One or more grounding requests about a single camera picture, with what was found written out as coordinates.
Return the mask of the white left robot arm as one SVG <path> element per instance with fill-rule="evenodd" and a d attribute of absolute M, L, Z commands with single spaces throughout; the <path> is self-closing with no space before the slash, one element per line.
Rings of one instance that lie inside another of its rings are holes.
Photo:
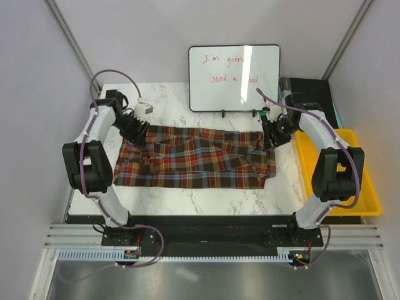
<path fill-rule="evenodd" d="M 153 107 L 142 101 L 133 108 L 128 104 L 128 98 L 116 89 L 107 91 L 104 99 L 93 100 L 82 133 L 74 142 L 62 147 L 70 186 L 95 203 L 106 226 L 118 227 L 115 237 L 124 246 L 135 243 L 138 235 L 130 224 L 129 211 L 113 188 L 114 169 L 103 143 L 114 127 L 123 139 L 143 148 L 149 129 L 149 122 L 144 117 L 153 112 Z"/>

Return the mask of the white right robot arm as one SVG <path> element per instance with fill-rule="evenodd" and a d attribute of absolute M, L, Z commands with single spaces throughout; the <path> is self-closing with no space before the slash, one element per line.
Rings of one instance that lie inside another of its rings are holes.
<path fill-rule="evenodd" d="M 269 117 L 269 108 L 262 109 L 260 118 L 266 150 L 288 143 L 296 131 L 302 131 L 319 154 L 311 179 L 312 194 L 293 214 L 293 226 L 286 230 L 287 241 L 300 246 L 308 240 L 308 230 L 319 227 L 332 209 L 351 209 L 358 203 L 364 151 L 341 138 L 316 103 L 287 106 L 267 96 L 262 98 L 264 102 L 286 110 L 283 117 L 273 121 Z"/>

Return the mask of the plaid long sleeve shirt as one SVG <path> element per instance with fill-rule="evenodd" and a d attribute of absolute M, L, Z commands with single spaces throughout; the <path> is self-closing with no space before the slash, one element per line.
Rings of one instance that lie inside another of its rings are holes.
<path fill-rule="evenodd" d="M 261 132 L 150 126 L 145 147 L 124 140 L 114 184 L 179 189 L 262 189 L 276 175 Z"/>

